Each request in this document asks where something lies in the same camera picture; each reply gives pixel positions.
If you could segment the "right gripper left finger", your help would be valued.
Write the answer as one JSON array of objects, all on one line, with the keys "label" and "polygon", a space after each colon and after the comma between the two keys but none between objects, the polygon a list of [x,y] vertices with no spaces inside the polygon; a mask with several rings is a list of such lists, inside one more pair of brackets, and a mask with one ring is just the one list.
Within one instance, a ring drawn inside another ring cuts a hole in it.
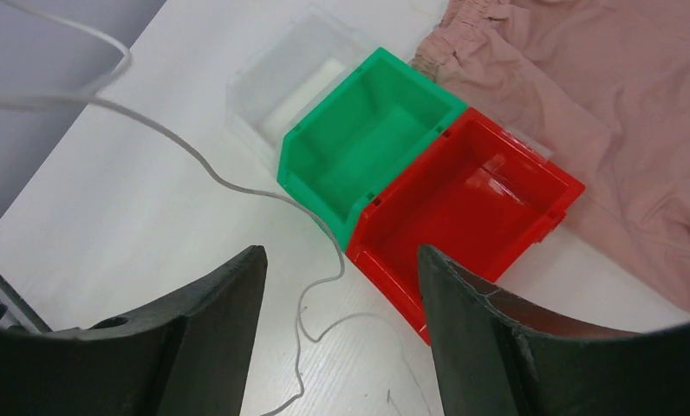
[{"label": "right gripper left finger", "polygon": [[238,415],[268,259],[252,245],[90,328],[0,326],[0,415]]}]

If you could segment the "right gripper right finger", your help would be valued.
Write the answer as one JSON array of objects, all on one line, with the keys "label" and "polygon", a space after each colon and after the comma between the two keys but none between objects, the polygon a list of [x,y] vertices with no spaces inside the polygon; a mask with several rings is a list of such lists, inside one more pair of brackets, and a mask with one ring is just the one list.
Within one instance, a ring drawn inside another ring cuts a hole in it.
[{"label": "right gripper right finger", "polygon": [[420,290],[447,415],[690,415],[690,322],[634,333],[558,314],[432,246]]}]

